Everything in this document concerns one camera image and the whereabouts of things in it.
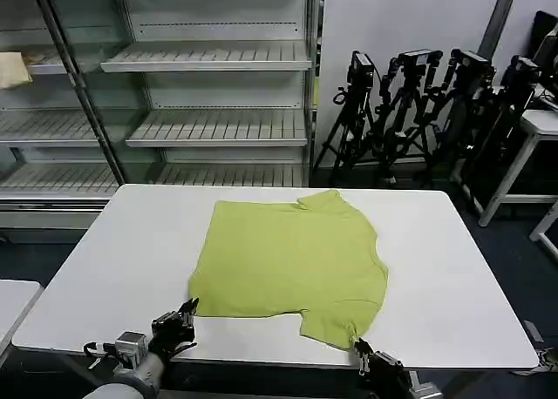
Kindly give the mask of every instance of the green t-shirt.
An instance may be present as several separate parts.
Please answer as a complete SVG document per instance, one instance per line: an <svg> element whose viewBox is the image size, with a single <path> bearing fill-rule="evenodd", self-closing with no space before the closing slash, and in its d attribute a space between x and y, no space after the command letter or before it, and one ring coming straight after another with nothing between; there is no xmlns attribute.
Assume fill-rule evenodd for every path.
<svg viewBox="0 0 558 399"><path fill-rule="evenodd" d="M301 335L349 349L384 301L376 238L335 190L296 204L219 201L189 293L199 316L300 313Z"/></svg>

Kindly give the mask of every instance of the black monitor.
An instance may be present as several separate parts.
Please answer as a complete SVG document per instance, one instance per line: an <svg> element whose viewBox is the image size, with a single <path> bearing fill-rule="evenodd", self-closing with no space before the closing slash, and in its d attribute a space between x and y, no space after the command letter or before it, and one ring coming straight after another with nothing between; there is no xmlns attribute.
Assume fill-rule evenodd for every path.
<svg viewBox="0 0 558 399"><path fill-rule="evenodd" d="M558 96L558 17L537 11L528 56L541 67L541 84Z"/></svg>

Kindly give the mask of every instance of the t-shirt sleeve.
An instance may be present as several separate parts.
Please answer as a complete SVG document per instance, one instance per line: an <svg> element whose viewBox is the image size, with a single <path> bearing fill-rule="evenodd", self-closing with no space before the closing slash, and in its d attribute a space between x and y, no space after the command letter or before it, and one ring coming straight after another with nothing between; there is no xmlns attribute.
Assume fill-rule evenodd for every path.
<svg viewBox="0 0 558 399"><path fill-rule="evenodd" d="M380 307L373 301L337 301L330 307L303 310L300 334L341 349L352 349Z"/></svg>

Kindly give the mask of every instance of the metal shelf frame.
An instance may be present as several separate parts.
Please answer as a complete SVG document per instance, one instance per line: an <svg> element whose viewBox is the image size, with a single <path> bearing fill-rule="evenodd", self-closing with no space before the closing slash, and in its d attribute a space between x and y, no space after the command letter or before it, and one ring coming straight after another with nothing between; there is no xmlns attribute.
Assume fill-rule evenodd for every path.
<svg viewBox="0 0 558 399"><path fill-rule="evenodd" d="M101 63L105 72L306 71L303 40L136 42Z"/></svg>
<svg viewBox="0 0 558 399"><path fill-rule="evenodd" d="M301 109L156 110L126 140L129 146L299 146L307 144Z"/></svg>

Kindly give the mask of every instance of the metal rod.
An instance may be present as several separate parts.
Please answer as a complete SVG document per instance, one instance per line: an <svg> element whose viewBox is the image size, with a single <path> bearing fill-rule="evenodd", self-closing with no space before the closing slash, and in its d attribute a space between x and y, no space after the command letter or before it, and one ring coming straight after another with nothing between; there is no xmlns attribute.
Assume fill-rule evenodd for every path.
<svg viewBox="0 0 558 399"><path fill-rule="evenodd" d="M485 35L480 42L479 51L477 52L482 57L492 59L513 3L514 0L496 1Z"/></svg>
<svg viewBox="0 0 558 399"><path fill-rule="evenodd" d="M124 185L126 183L126 176L124 169L121 167L118 159L116 158L112 143L108 138L105 127L99 120L99 116L93 109L91 100L85 88L85 81L81 75L78 68L78 64L74 60L71 52L69 50L68 41L66 40L62 25L58 20L54 6L51 0L36 0L39 9L43 15L44 22L51 34L52 41L57 48L58 54L62 59L62 64L68 72L68 77L70 78L71 85L78 96L79 102L81 103L84 113L89 120L89 123L95 133L95 137L99 142L101 151L105 155L106 162L111 168L115 179L119 185Z"/></svg>

